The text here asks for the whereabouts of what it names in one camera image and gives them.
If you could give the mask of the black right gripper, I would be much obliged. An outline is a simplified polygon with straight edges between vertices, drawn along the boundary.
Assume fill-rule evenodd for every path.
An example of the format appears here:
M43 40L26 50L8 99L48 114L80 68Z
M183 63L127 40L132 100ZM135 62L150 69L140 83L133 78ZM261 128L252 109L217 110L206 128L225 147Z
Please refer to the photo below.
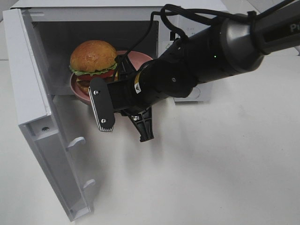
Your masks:
M187 97L197 85L183 59L160 56L137 72L129 57L116 57L116 79L108 84L114 111L130 119L140 142L154 138L151 105L168 97Z

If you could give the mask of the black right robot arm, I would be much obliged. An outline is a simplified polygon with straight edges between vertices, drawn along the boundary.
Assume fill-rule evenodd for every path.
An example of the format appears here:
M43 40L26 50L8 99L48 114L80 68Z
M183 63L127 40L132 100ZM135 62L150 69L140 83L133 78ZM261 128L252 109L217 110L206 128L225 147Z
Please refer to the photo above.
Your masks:
M200 83L256 70L264 56L300 43L300 3L285 0L257 14L230 14L166 4L157 13L179 35L157 59L107 85L98 127L111 131L115 113L130 118L141 142L153 138L152 105L185 98Z

